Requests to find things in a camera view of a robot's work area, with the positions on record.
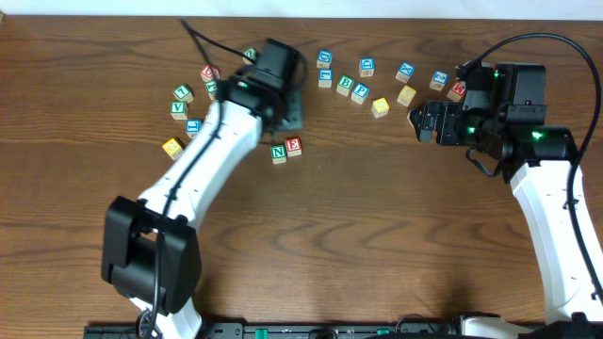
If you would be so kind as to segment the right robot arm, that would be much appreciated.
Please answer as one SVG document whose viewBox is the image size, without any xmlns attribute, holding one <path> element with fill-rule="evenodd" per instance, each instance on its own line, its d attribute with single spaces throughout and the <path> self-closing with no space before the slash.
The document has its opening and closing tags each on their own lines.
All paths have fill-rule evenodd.
<svg viewBox="0 0 603 339">
<path fill-rule="evenodd" d="M 464 81 L 458 102 L 427 101 L 408 120 L 421 142 L 465 146 L 485 153 L 510 185 L 530 230 L 545 295 L 540 329 L 498 315 L 460 317 L 456 333 L 469 338 L 599 338 L 602 298 L 588 269 L 602 271 L 602 250 L 583 198 L 578 148 L 566 127 L 547 126 L 546 69 L 540 64 L 481 64 Z"/>
</svg>

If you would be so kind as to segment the red E block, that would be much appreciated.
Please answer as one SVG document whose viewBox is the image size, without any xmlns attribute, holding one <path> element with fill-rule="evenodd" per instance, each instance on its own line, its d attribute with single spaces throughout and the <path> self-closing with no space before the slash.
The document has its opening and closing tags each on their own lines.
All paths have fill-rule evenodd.
<svg viewBox="0 0 603 339">
<path fill-rule="evenodd" d="M 302 142 L 299 137 L 291 137 L 285 141 L 285 149 L 288 157 L 302 155 Z"/>
</svg>

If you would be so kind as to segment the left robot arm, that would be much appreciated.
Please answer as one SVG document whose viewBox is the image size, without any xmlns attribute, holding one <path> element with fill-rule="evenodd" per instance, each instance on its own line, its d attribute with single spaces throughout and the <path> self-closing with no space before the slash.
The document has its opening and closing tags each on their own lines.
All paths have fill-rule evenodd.
<svg viewBox="0 0 603 339">
<path fill-rule="evenodd" d="M 192 297 L 201 277 L 198 232 L 238 163 L 268 130 L 302 122 L 296 70 L 305 57 L 268 39 L 252 65 L 217 83 L 198 134 L 161 178 L 132 201 L 107 208 L 102 279 L 140 308 L 139 338 L 194 338 Z"/>
</svg>

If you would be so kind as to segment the green N block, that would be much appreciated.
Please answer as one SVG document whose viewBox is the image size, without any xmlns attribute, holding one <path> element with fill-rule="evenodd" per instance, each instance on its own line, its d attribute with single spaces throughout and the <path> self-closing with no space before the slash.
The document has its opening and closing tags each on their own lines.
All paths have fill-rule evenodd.
<svg viewBox="0 0 603 339">
<path fill-rule="evenodd" d="M 286 148 L 284 144 L 272 145 L 270 155 L 273 164 L 282 164 L 287 161 Z"/>
</svg>

